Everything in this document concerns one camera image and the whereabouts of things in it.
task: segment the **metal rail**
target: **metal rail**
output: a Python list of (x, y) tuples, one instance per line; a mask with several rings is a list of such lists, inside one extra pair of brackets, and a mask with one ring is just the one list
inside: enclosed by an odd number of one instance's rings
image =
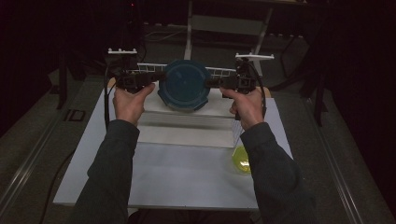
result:
[(69, 108), (69, 106), (71, 105), (72, 99), (75, 98), (75, 96), (78, 93), (78, 90), (76, 92), (73, 92), (72, 97), (69, 98), (69, 101), (66, 102), (63, 109), (58, 111), (55, 117), (47, 125), (46, 129), (36, 141), (35, 145), (33, 146), (32, 150), (30, 151), (25, 161), (21, 164), (20, 168), (12, 177), (11, 182), (8, 184), (6, 191), (3, 193), (0, 199), (0, 223), (2, 222), (3, 218), (7, 215), (7, 211), (15, 202), (22, 188), (29, 179), (30, 174), (35, 169), (38, 159), (43, 153), (44, 147), (47, 144), (48, 140), (50, 139), (53, 130), (56, 128), (57, 124), (63, 120), (63, 117), (67, 113), (67, 108)]
[[(312, 115), (312, 111), (309, 109), (308, 103), (303, 99), (303, 105), (308, 114)], [(314, 116), (309, 116), (309, 120), (312, 125), (315, 127), (317, 131), (317, 135), (319, 137), (320, 143), (324, 146), (324, 151), (326, 154), (325, 160), (330, 168), (330, 174), (332, 175), (332, 180), (334, 181), (335, 186), (337, 187), (338, 193), (340, 194), (341, 201), (346, 209), (346, 214), (349, 218), (350, 223), (353, 224), (362, 224), (364, 223), (361, 214), (353, 200), (352, 194), (350, 192), (349, 186), (344, 179), (344, 176), (338, 166), (337, 160), (332, 153), (332, 148), (329, 145), (329, 142), (326, 140), (322, 130), (317, 125)]]

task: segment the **yellow liquid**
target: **yellow liquid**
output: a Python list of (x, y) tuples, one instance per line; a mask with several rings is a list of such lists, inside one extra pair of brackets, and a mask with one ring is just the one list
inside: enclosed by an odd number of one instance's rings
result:
[(244, 146), (239, 146), (235, 148), (235, 151), (233, 152), (233, 164), (243, 173), (250, 174), (248, 154), (245, 151)]

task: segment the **wire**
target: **wire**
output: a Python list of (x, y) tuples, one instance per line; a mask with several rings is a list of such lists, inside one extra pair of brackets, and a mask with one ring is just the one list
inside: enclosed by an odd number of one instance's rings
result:
[(76, 152), (75, 149), (72, 152), (70, 152), (70, 154), (67, 155), (66, 159), (64, 159), (64, 161), (62, 161), (61, 165), (56, 170), (55, 176), (52, 178), (52, 182), (50, 183), (49, 192), (47, 193), (46, 204), (44, 205), (44, 210), (43, 210), (43, 213), (41, 214), (40, 222), (38, 222), (38, 223), (42, 224), (44, 222), (44, 218), (46, 217), (46, 213), (47, 213), (47, 209), (48, 209), (48, 205), (49, 205), (49, 201), (50, 201), (50, 195), (52, 193), (53, 186), (55, 185), (56, 177), (58, 177), (59, 172), (61, 172), (61, 170), (64, 167), (64, 165), (66, 164), (66, 162), (70, 159), (70, 157), (75, 152)]
[(260, 89), (262, 90), (262, 117), (264, 118), (265, 113), (267, 111), (267, 105), (266, 105), (266, 100), (265, 100), (265, 91), (264, 91), (264, 86), (262, 84), (262, 79), (260, 78), (260, 75), (257, 72), (256, 68), (251, 63), (247, 63), (247, 62), (244, 62), (244, 63), (253, 69), (254, 75), (255, 75), (257, 81), (259, 82)]
[(105, 100), (105, 125), (106, 125), (106, 130), (108, 127), (108, 123), (110, 122), (110, 116), (108, 115), (108, 93), (107, 93), (107, 72), (108, 72), (108, 66), (106, 67), (105, 71), (105, 77), (104, 77), (104, 89), (105, 89), (105, 95), (104, 95), (104, 100)]
[(178, 32), (175, 32), (175, 33), (173, 33), (173, 34), (171, 34), (171, 35), (167, 35), (167, 36), (165, 36), (165, 37), (163, 37), (163, 38), (161, 38), (161, 39), (156, 39), (156, 40), (147, 40), (146, 39), (146, 41), (148, 41), (148, 42), (160, 42), (160, 41), (162, 41), (162, 40), (165, 40), (165, 39), (167, 39), (167, 38), (169, 38), (169, 37), (171, 37), (171, 36), (174, 36), (174, 35), (178, 35), (178, 34), (180, 34), (180, 33), (184, 33), (185, 32), (185, 30), (181, 30), (181, 31), (178, 31)]

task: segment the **left hand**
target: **left hand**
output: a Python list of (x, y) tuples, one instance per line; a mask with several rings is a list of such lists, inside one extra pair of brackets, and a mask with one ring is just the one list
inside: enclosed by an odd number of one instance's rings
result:
[(123, 119), (137, 126), (137, 121), (145, 111), (144, 103), (146, 97), (152, 93), (154, 88), (155, 84), (151, 83), (135, 94), (116, 88), (113, 98), (116, 119)]

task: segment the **blue bowl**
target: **blue bowl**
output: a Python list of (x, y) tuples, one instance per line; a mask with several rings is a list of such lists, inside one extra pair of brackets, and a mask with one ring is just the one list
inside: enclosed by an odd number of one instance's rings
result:
[(205, 80), (210, 78), (206, 68), (194, 61), (178, 60), (165, 66), (166, 79), (160, 81), (158, 94), (163, 102), (182, 111), (195, 111), (207, 103), (210, 88)]

